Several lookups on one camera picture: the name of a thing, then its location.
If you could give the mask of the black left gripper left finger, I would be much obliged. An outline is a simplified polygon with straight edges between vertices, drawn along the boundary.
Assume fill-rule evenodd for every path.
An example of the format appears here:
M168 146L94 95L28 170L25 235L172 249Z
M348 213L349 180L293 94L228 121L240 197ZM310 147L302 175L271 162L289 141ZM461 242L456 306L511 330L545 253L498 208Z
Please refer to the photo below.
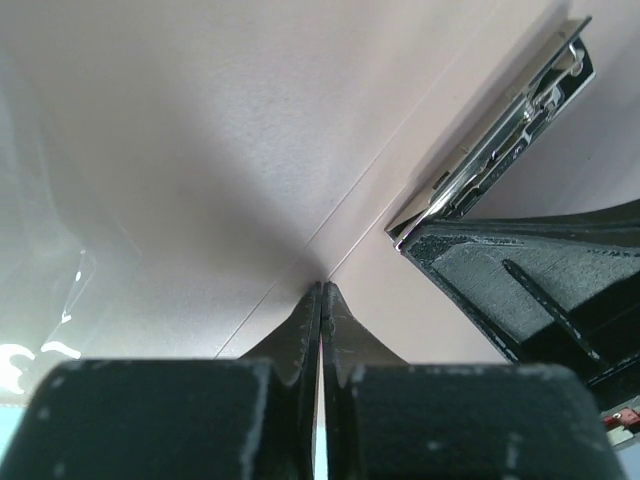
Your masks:
M98 359L40 383L5 479L309 479L321 320L313 285L237 359Z

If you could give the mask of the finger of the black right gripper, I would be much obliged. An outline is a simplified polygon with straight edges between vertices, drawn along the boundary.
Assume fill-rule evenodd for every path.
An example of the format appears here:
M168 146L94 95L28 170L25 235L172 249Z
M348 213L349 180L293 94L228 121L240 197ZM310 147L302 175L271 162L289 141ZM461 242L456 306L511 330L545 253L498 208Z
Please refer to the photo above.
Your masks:
M639 360L639 203L426 220L399 247L514 362L593 383Z

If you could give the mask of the metal folder clip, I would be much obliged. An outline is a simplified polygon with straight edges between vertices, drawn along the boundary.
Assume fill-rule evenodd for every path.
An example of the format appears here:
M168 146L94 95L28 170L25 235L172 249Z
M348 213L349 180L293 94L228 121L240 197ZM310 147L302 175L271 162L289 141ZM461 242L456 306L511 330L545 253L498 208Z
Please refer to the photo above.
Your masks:
M581 35L590 15L567 19L518 72L385 228L400 251L433 219L460 218L596 77Z

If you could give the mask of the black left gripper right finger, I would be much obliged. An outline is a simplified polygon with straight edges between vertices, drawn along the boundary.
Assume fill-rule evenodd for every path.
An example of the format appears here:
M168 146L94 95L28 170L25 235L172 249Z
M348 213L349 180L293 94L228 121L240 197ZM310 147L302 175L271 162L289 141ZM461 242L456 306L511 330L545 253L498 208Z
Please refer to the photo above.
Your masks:
M352 315L321 307L332 479L622 479L591 394L545 364L410 364Z

